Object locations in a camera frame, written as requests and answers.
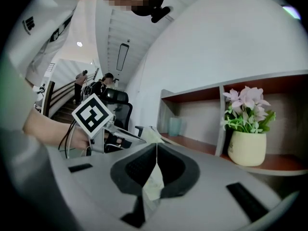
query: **green leaves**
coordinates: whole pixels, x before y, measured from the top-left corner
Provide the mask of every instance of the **green leaves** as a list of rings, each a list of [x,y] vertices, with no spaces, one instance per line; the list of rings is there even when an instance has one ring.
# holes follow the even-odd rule
[[[276,119],[276,113],[274,111],[269,110],[266,113],[268,114],[268,116],[266,116],[266,119],[259,123],[259,128],[263,130],[263,133],[270,130],[270,128],[267,126],[268,123]]]
[[[234,116],[230,106],[225,112],[225,120],[222,121],[221,125],[238,132],[244,133],[265,133],[270,130],[268,123],[276,119],[276,113],[273,111],[267,111],[266,119],[260,122],[254,120],[254,111],[247,110],[239,116]]]

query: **black headphones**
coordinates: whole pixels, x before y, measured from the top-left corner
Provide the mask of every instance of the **black headphones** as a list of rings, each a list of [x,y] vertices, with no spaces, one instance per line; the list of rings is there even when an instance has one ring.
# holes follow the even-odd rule
[[[164,0],[149,0],[149,5],[133,6],[131,10],[139,16],[150,15],[152,17],[152,22],[157,23],[171,12],[171,7],[161,7],[163,2]]]

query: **potted plant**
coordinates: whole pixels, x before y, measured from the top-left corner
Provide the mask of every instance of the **potted plant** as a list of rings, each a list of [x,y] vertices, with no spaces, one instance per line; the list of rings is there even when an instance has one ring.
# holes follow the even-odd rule
[[[227,110],[222,118],[224,129],[233,130],[228,155],[242,166],[258,166],[265,159],[266,132],[275,120],[274,111],[265,111],[270,104],[263,99],[263,89],[245,87],[240,93],[231,89],[223,93]]]

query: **person standing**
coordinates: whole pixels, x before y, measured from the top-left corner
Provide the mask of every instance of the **person standing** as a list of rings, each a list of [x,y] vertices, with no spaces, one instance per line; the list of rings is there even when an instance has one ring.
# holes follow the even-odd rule
[[[87,83],[87,76],[88,71],[85,70],[81,74],[76,76],[75,81],[75,99],[73,101],[74,104],[80,104],[80,98],[81,98],[81,88],[83,83]]]
[[[113,81],[114,81],[114,76],[111,73],[105,74],[102,79],[97,81],[93,87],[96,96],[100,97],[106,90],[107,85],[111,85]]]

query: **person in black shirt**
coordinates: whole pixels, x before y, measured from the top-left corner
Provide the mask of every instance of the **person in black shirt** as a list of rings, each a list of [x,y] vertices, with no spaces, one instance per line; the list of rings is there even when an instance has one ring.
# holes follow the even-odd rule
[[[111,85],[114,81],[114,76],[111,73],[105,74],[105,76],[100,79],[94,85],[94,93],[100,97],[107,88],[107,85]]]

